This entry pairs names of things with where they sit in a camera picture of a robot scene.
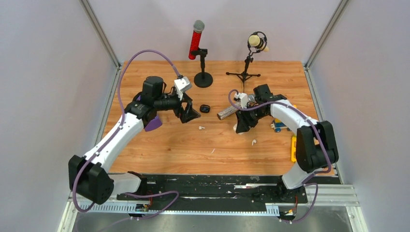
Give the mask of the black earbud charging case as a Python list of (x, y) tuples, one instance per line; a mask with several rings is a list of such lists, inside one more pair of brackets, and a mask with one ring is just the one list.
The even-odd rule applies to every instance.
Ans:
[(200, 105), (200, 108), (199, 108), (199, 109), (200, 109), (200, 112), (201, 112), (201, 113), (209, 113), (211, 107), (210, 107), (209, 105), (202, 104), (202, 105)]

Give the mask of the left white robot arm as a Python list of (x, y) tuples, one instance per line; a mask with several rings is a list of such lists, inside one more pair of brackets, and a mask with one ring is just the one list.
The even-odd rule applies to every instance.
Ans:
[(69, 186), (93, 203), (103, 204), (112, 195), (130, 193), (135, 199), (144, 199), (148, 186), (135, 172), (109, 174), (109, 170), (126, 145), (157, 116), (159, 111), (172, 110), (182, 123), (201, 115), (193, 109), (192, 99), (186, 92), (192, 87), (188, 77), (174, 80), (171, 92), (165, 93), (164, 80), (149, 76), (142, 91), (124, 109), (117, 124), (83, 156), (74, 155), (68, 162)]

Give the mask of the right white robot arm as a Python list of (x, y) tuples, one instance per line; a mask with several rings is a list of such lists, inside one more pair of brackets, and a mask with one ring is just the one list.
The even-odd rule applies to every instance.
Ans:
[(281, 177), (276, 188), (279, 200), (288, 202), (295, 189), (316, 174), (327, 174), (339, 159), (334, 129), (329, 121), (318, 121), (297, 109), (282, 94), (274, 95), (267, 84), (254, 88), (254, 101), (246, 93), (233, 89), (229, 103), (237, 109), (236, 133), (248, 132), (259, 120), (271, 116), (280, 120), (296, 135), (296, 164)]

